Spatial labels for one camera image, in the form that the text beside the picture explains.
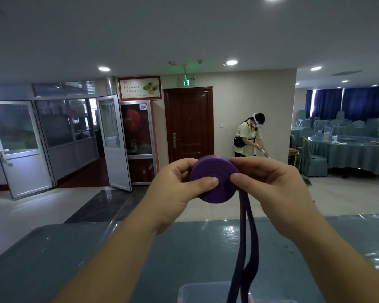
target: blue curtain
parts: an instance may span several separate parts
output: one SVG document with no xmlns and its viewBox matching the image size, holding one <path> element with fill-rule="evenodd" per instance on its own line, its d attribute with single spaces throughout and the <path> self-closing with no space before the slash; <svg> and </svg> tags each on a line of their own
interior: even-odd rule
<svg viewBox="0 0 379 303">
<path fill-rule="evenodd" d="M 342 110 L 352 121 L 379 118 L 379 87 L 345 89 Z"/>
<path fill-rule="evenodd" d="M 305 103 L 306 118 L 310 116 L 310 105 L 312 104 L 312 95 L 313 95 L 312 90 L 306 91 L 306 103 Z"/>
<path fill-rule="evenodd" d="M 335 119 L 341 110 L 342 89 L 322 89 L 316 92 L 312 117 L 321 120 Z"/>
</svg>

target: dark pants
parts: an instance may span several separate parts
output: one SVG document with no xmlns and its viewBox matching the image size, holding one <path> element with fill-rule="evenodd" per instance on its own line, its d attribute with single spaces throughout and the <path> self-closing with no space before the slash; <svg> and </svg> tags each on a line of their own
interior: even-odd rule
<svg viewBox="0 0 379 303">
<path fill-rule="evenodd" d="M 234 152 L 234 157 L 246 157 L 246 156 L 243 155 L 242 153 Z"/>
</svg>

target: open white door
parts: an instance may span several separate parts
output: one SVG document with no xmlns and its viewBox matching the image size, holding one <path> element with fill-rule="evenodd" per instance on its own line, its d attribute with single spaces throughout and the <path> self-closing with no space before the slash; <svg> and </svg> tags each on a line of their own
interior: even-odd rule
<svg viewBox="0 0 379 303">
<path fill-rule="evenodd" d="M 0 160 L 13 199 L 53 187 L 30 101 L 0 101 Z"/>
<path fill-rule="evenodd" d="M 132 191 L 118 95 L 97 98 L 109 184 Z"/>
</svg>

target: person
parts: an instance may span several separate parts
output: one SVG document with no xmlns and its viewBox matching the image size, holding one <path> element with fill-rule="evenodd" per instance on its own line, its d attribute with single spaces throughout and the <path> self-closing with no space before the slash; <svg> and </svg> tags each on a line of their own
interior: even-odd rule
<svg viewBox="0 0 379 303">
<path fill-rule="evenodd" d="M 268 156 L 263 139 L 261 128 L 264 126 L 265 116 L 262 113 L 254 113 L 247 120 L 240 123 L 234 138 L 234 156 L 256 156 L 257 150 Z"/>
<path fill-rule="evenodd" d="M 240 173 L 230 180 L 259 200 L 277 231 L 294 242 L 327 303 L 379 303 L 379 272 L 330 226 L 295 167 L 257 157 L 231 162 Z M 51 302 L 128 303 L 154 237 L 189 200 L 218 185 L 213 177 L 187 182 L 195 163 L 187 158 L 162 168 L 138 206 Z"/>
</svg>

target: framed sign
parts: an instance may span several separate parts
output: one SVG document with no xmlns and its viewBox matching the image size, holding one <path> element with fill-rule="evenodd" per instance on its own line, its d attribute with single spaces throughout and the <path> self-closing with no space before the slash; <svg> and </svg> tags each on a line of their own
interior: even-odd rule
<svg viewBox="0 0 379 303">
<path fill-rule="evenodd" d="M 118 78 L 121 101 L 162 98 L 160 76 Z"/>
</svg>

